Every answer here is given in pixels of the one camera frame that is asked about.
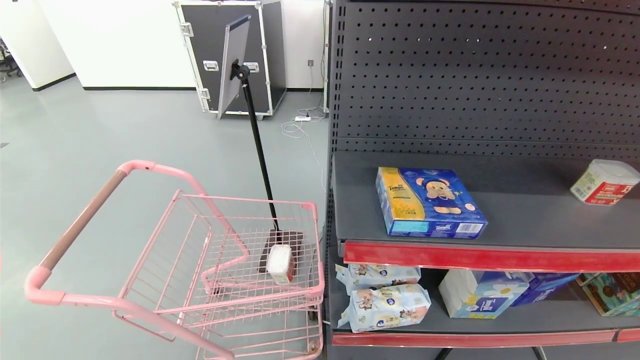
tissue pack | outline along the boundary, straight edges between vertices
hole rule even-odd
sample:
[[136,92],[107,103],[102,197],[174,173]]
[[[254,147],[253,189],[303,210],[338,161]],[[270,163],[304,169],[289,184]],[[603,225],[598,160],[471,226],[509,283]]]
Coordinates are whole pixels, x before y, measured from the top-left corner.
[[527,288],[522,273],[452,269],[438,289],[452,318],[495,319]]
[[380,167],[376,188],[389,235],[475,239],[486,227],[453,170]]
[[429,293],[418,284],[389,286],[379,290],[353,290],[349,307],[338,326],[364,332],[420,323],[431,306]]
[[582,287],[604,316],[640,316],[640,272],[600,274]]
[[420,268],[408,266],[358,265],[348,267],[335,265],[336,278],[344,284],[347,294],[353,290],[377,290],[390,285],[417,284]]
[[527,288],[511,306],[532,304],[545,300],[549,295],[565,287],[580,274],[565,274],[561,272],[525,272],[525,280],[529,282]]

black baseboard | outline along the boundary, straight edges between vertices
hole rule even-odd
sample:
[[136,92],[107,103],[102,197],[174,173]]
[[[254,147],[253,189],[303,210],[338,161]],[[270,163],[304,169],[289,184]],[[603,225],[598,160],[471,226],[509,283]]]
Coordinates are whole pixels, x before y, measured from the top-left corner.
[[196,88],[185,87],[168,87],[168,86],[83,86],[87,91],[112,91],[112,90],[188,90],[193,91]]
[[69,74],[69,75],[67,75],[67,76],[63,76],[62,78],[59,78],[58,80],[54,80],[54,81],[51,81],[51,82],[50,82],[50,83],[48,83],[48,84],[44,84],[44,85],[42,85],[42,86],[41,86],[41,87],[39,87],[39,88],[31,88],[31,89],[32,89],[33,91],[36,91],[36,92],[37,92],[37,91],[42,91],[42,90],[44,90],[44,89],[46,89],[46,88],[50,88],[50,87],[52,87],[52,86],[53,86],[53,85],[55,85],[55,84],[59,84],[59,83],[61,83],[61,82],[63,82],[64,80],[67,80],[67,79],[70,79],[70,78],[74,78],[75,76],[76,76],[76,73],[74,72],[73,74]]
[[[113,90],[196,90],[191,87],[167,87],[167,86],[83,86],[87,91],[113,91]],[[287,88],[290,92],[309,92],[309,88]],[[312,88],[311,92],[322,92],[322,88]]]
[[[309,92],[309,88],[287,88],[289,92]],[[322,92],[322,88],[312,88],[311,92]]]

white container with red label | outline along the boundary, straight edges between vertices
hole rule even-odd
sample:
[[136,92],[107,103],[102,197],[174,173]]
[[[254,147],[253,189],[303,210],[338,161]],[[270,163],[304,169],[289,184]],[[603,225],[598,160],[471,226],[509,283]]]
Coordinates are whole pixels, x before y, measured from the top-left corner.
[[640,183],[640,172],[622,161],[593,160],[571,187],[580,201],[594,205],[615,205]]
[[295,261],[290,246],[286,244],[274,245],[271,247],[267,257],[267,272],[276,284],[290,284],[296,271]]

case latch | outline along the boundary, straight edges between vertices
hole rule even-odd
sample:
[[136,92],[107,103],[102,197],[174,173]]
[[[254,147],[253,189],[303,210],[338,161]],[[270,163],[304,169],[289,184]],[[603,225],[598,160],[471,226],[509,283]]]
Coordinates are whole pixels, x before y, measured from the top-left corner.
[[200,97],[209,100],[209,89],[200,89]]
[[220,71],[220,68],[218,67],[218,62],[217,61],[204,60],[202,62],[202,65],[204,65],[204,70],[205,71]]
[[260,65],[258,63],[244,63],[250,72],[260,72]]
[[182,34],[186,37],[193,37],[193,28],[191,27],[190,22],[182,22],[180,23],[180,28],[182,29]]

brown handle grip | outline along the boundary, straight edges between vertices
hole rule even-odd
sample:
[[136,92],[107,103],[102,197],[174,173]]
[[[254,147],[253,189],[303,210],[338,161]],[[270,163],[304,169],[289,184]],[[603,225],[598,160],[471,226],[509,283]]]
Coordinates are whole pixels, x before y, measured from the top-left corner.
[[82,232],[84,227],[89,223],[125,177],[127,177],[127,172],[123,170],[117,170],[116,173],[113,174],[111,179],[109,179],[102,189],[100,189],[98,194],[96,194],[89,205],[86,206],[76,221],[71,224],[60,240],[56,242],[51,251],[49,251],[42,260],[40,266],[49,270],[53,270],[53,268],[56,267],[62,256],[67,252],[71,244],[74,243],[78,235],[80,235],[80,232]]

